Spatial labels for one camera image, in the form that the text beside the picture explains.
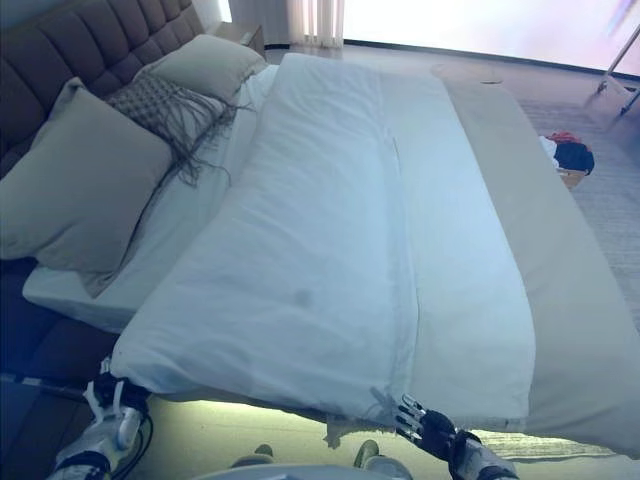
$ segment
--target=white pillow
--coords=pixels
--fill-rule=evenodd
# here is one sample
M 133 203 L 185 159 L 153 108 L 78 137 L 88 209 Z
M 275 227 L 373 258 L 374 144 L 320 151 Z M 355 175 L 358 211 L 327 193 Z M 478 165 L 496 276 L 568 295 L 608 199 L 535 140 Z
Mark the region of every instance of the white pillow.
M 266 66 L 264 59 L 248 47 L 212 35 L 198 35 L 150 70 L 194 92 L 233 103 L 242 82 Z

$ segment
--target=gray pillow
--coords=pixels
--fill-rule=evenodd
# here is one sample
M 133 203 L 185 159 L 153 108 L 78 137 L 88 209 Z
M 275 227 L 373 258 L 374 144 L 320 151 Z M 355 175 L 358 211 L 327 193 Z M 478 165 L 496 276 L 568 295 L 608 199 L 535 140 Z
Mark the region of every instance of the gray pillow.
M 167 142 L 173 151 L 174 166 L 190 185 L 196 184 L 203 164 L 196 150 L 216 134 L 218 127 L 231 123 L 235 114 L 234 107 L 148 72 L 105 101 Z
M 202 95 L 233 103 L 242 82 L 266 66 L 264 59 L 248 47 L 198 35 L 148 71 Z
M 0 181 L 1 258 L 113 272 L 170 164 L 166 143 L 70 80 Z

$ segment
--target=curtain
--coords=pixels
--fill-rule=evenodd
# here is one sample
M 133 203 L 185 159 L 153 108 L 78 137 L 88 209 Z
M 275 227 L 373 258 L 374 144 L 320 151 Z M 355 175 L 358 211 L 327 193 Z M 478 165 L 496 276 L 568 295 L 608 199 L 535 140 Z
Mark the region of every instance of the curtain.
M 287 0 L 291 43 L 342 47 L 344 1 Z

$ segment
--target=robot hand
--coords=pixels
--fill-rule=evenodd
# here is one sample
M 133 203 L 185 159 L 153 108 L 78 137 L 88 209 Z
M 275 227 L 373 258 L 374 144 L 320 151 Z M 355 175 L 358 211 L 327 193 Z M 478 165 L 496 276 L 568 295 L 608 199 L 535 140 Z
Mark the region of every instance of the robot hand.
M 145 451 L 151 441 L 153 425 L 147 413 L 147 391 L 103 373 L 89 383 L 84 396 L 94 421 L 75 442 L 58 453 L 49 480 L 111 478 L 118 464 L 132 451 L 137 436 L 140 442 L 136 457 L 144 455 L 140 452 L 145 420 L 150 422 Z M 129 471 L 130 468 L 125 468 L 115 478 L 124 477 Z
M 421 450 L 449 464 L 454 480 L 517 479 L 511 462 L 501 459 L 465 430 L 456 432 L 446 416 L 425 410 L 408 395 L 398 407 L 396 432 Z

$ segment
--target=tufted headboard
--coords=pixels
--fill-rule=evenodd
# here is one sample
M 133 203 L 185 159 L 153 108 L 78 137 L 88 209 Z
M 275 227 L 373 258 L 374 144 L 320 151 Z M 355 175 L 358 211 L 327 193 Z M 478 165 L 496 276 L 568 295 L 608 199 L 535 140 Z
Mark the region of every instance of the tufted headboard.
M 191 0 L 88 0 L 3 35 L 0 177 L 29 149 L 67 80 L 78 76 L 105 96 L 200 33 Z

